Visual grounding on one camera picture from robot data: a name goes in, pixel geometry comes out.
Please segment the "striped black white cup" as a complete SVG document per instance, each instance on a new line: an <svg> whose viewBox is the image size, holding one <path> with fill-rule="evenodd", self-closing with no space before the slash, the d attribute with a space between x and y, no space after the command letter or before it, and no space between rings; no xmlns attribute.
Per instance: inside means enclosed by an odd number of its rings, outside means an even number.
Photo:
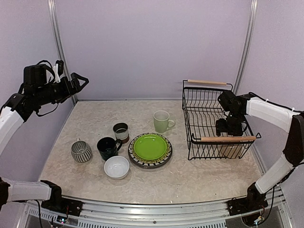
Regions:
<svg viewBox="0 0 304 228"><path fill-rule="evenodd" d="M90 145L80 140L80 138L77 138L76 141L72 144L71 155L73 159L78 163L88 162L93 157Z"/></svg>

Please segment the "dark green mug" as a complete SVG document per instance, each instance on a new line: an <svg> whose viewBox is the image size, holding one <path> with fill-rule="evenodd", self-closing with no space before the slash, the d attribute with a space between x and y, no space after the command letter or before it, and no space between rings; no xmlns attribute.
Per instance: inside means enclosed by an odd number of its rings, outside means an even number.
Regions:
<svg viewBox="0 0 304 228"><path fill-rule="evenodd" d="M122 146L122 141L120 139L114 139L111 137L104 137L100 139L97 143L97 149L104 161L107 161L111 157L117 156L118 151Z"/></svg>

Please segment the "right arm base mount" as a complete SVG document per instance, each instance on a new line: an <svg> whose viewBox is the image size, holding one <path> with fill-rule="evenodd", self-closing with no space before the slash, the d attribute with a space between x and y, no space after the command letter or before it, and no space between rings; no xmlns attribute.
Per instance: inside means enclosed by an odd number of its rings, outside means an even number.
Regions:
<svg viewBox="0 0 304 228"><path fill-rule="evenodd" d="M246 197L233 198L227 202L228 211L230 216L252 212L258 209L266 208L268 202L263 199L261 201L249 202Z"/></svg>

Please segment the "brown white small bowl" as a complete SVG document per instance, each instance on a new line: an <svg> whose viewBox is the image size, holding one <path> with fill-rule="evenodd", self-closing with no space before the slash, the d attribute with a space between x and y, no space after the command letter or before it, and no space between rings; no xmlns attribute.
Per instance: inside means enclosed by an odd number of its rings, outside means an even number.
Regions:
<svg viewBox="0 0 304 228"><path fill-rule="evenodd" d="M116 139L120 139L123 144L129 141L128 125L126 123L117 123L113 126L113 132Z"/></svg>

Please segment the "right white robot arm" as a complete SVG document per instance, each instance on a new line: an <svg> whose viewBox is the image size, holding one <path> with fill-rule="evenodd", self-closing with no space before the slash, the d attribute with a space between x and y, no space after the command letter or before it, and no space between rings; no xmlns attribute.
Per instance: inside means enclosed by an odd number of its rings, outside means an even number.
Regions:
<svg viewBox="0 0 304 228"><path fill-rule="evenodd" d="M246 116L262 120L271 129L262 130L270 139L270 145L263 149L274 152L278 149L277 161L267 172L247 189L243 207L253 211L260 205L265 194L275 185L289 178L304 160L304 113L263 99L250 92L235 95L230 90L223 91L218 102L227 112L226 118L216 121L217 139L221 143L247 143L254 141L252 136L242 136L242 123Z"/></svg>

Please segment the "white plate dark stripes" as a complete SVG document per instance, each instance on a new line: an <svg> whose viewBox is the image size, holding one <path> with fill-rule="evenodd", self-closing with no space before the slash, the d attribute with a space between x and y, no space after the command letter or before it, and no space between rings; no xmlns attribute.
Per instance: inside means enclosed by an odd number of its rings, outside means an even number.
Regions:
<svg viewBox="0 0 304 228"><path fill-rule="evenodd" d="M158 133L140 134L128 146L128 153L144 163L160 162L170 152L173 152L171 143Z"/></svg>

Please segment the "grey reindeer plate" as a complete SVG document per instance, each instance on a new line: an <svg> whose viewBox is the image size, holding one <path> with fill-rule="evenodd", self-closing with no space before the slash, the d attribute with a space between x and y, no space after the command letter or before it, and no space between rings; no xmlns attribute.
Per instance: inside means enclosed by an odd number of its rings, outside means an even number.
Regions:
<svg viewBox="0 0 304 228"><path fill-rule="evenodd" d="M169 162L172 155L173 155L173 152L170 152L161 161L157 161L154 163L144 163L143 161L140 161L139 159L135 158L131 153L128 153L128 157L132 164L134 164L135 166L138 166L140 168L147 169L147 170L156 169L156 168L160 168L160 167L164 166L166 163Z"/></svg>

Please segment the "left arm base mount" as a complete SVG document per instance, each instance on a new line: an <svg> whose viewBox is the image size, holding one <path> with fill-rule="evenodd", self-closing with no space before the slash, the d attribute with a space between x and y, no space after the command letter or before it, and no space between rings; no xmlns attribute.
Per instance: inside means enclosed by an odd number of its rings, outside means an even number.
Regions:
<svg viewBox="0 0 304 228"><path fill-rule="evenodd" d="M52 200L42 201L41 207L50 211L79 217L83 207L83 202L74 199L62 198L60 202L54 202Z"/></svg>

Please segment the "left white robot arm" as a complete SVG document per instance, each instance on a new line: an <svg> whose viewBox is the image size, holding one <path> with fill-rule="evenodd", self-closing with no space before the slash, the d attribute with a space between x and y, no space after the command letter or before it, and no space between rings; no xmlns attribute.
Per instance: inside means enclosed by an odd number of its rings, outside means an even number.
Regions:
<svg viewBox="0 0 304 228"><path fill-rule="evenodd" d="M24 84L23 93L13 94L3 105L0 112L0 149L3 151L14 133L33 113L39 113L42 106L61 104L89 83L88 78L72 73L72 80L63 77L61 81ZM62 211L66 200L58 185L49 181L16 181L7 178L0 180L0 204L40 200L56 211Z"/></svg>

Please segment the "light green cup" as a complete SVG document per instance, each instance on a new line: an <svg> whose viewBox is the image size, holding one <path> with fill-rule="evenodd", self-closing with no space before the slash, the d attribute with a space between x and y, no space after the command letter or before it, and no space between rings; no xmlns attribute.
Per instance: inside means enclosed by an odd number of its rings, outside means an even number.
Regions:
<svg viewBox="0 0 304 228"><path fill-rule="evenodd" d="M159 110L153 114L153 124L156 132L164 133L175 126L175 121L170 119L168 112Z"/></svg>

